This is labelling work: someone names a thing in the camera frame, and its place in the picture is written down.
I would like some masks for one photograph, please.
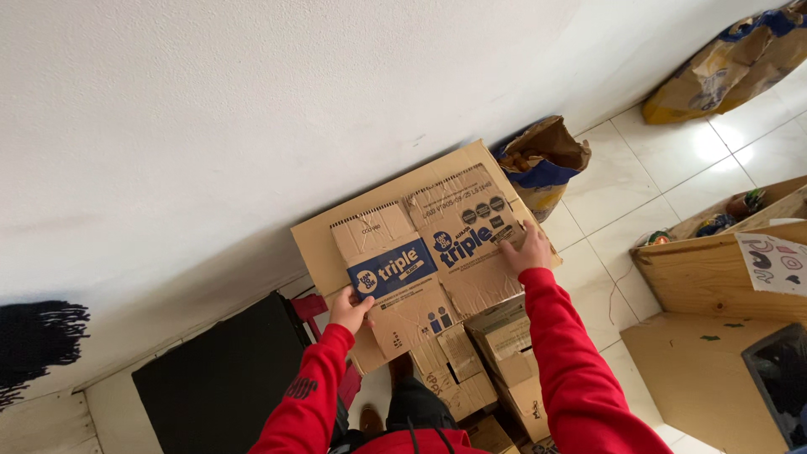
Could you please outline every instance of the paper sign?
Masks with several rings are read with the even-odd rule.
[[[735,233],[754,290],[807,296],[807,246],[759,233]]]

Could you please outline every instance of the left hand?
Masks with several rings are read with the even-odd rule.
[[[372,328],[374,323],[371,320],[366,320],[364,317],[367,311],[373,307],[374,302],[375,298],[368,296],[364,301],[359,303],[356,289],[353,288],[353,285],[348,285],[342,288],[341,292],[339,292],[339,296],[337,296],[336,300],[333,302],[331,318],[328,320],[328,323],[342,325],[353,333],[353,335],[356,335],[356,332],[362,327],[362,324]]]

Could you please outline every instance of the yellow bag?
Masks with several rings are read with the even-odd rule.
[[[649,124],[726,113],[774,86],[807,60],[807,0],[724,30],[647,100]]]

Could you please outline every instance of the white wall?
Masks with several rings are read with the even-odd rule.
[[[92,313],[28,394],[301,275],[289,227],[335,201],[548,114],[579,132],[782,1],[4,2],[0,304]]]

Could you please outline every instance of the hand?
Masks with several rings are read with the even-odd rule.
[[[368,296],[359,304],[356,289],[353,288],[353,285],[348,285],[342,288],[341,292],[339,292],[339,296],[337,296],[336,300],[333,302],[331,318],[328,320],[328,323],[342,325],[353,333],[353,335],[356,335],[356,331],[362,327],[362,323],[365,326],[373,326],[374,323],[370,320],[366,320],[365,315],[367,311],[373,307],[374,302],[375,298]]]
[[[550,241],[532,222],[524,221],[524,227],[527,228],[527,238],[520,251],[516,252],[508,242],[499,243],[504,257],[517,275],[530,268],[549,268],[552,263]]]

